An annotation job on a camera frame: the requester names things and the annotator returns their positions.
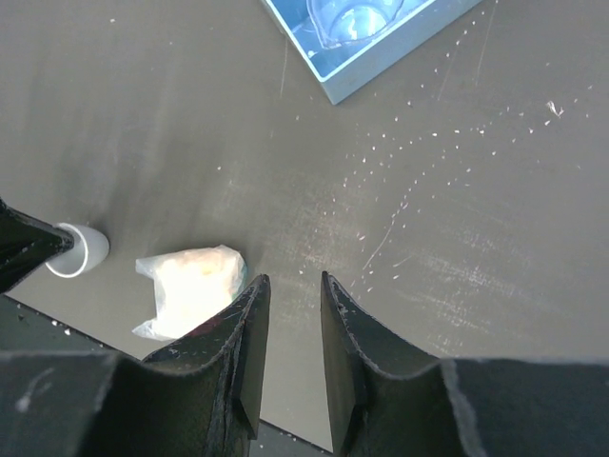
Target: gray table surface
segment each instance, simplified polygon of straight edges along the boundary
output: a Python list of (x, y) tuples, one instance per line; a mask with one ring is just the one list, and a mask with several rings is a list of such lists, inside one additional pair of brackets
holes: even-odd
[(262, 416), (326, 448), (323, 269), (438, 355), (607, 356), (607, 24), (487, 0), (332, 107), (256, 0), (4, 1), (0, 193), (112, 243), (12, 295), (143, 356), (135, 259), (240, 249), (273, 287)]

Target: white plastic bag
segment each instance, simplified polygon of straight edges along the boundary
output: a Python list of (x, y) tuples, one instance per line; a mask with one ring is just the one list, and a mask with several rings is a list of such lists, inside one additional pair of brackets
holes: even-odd
[(154, 280), (156, 317), (133, 329), (143, 338), (181, 338), (230, 305), (241, 291), (246, 264), (226, 246), (191, 249), (135, 261)]

